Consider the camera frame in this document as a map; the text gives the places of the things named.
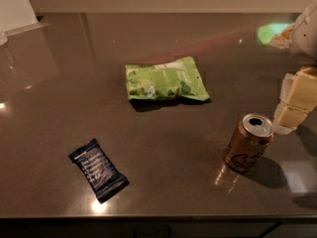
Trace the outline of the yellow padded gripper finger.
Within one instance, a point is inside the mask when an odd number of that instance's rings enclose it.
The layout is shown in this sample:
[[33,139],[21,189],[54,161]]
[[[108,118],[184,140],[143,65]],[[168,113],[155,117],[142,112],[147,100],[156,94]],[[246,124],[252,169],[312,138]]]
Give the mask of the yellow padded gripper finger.
[[279,103],[273,115],[273,129],[279,135],[296,130],[317,106],[317,68],[303,66],[282,81]]

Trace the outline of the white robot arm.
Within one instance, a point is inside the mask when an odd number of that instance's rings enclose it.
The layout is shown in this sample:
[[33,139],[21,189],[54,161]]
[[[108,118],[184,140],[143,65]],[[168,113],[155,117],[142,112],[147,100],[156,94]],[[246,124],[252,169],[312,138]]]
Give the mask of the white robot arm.
[[317,0],[312,0],[276,40],[281,44],[288,41],[291,56],[301,65],[296,74],[285,75],[273,115],[274,132],[287,135],[317,106]]

